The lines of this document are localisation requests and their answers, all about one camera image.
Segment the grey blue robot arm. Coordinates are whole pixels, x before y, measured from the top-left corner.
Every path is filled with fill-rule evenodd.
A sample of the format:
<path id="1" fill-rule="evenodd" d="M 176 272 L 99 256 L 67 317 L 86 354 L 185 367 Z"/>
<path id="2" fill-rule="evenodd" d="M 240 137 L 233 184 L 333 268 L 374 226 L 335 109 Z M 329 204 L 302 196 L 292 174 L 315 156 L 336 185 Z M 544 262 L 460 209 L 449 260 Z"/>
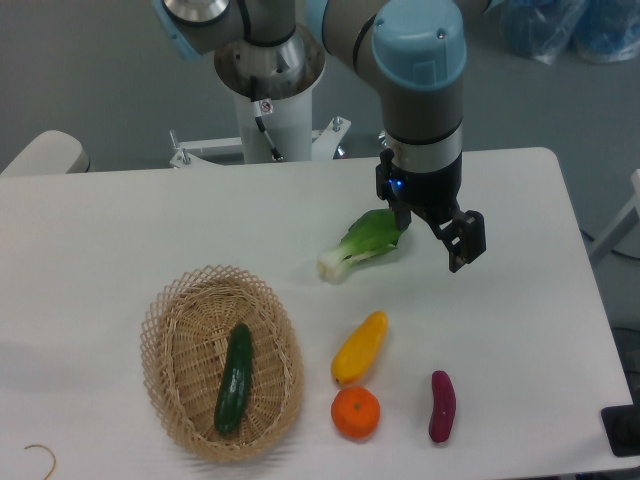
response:
<path id="1" fill-rule="evenodd" d="M 466 20 L 486 1 L 157 1 L 185 58 L 214 57 L 232 93 L 246 163 L 308 161 L 311 93 L 327 56 L 378 95 L 386 145 L 378 197 L 400 230 L 424 220 L 457 271 L 486 249 L 483 216 L 457 201 L 462 175 Z"/>

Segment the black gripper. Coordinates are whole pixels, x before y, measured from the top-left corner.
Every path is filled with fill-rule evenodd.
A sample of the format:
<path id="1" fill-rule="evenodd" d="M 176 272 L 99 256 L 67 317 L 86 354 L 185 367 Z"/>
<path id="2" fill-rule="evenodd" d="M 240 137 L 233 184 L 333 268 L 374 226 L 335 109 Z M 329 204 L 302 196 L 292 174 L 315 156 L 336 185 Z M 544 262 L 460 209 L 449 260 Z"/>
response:
<path id="1" fill-rule="evenodd" d="M 376 193 L 393 211 L 398 231 L 411 224 L 411 212 L 423 219 L 448 251 L 448 268 L 458 272 L 486 251 L 484 216 L 460 210 L 457 195 L 462 183 L 462 155 L 450 165 L 428 173 L 410 172 L 394 163 L 387 148 L 376 166 Z"/>

